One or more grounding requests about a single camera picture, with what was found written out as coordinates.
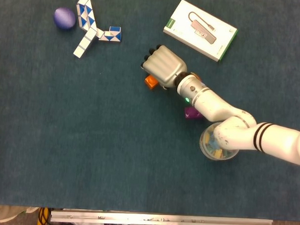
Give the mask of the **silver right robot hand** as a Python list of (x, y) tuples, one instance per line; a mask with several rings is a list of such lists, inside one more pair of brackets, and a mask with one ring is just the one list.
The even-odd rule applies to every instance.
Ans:
[(157, 45), (149, 49), (141, 68), (152, 75), (164, 88), (174, 88), (175, 79), (180, 73), (187, 71), (186, 63), (165, 45)]

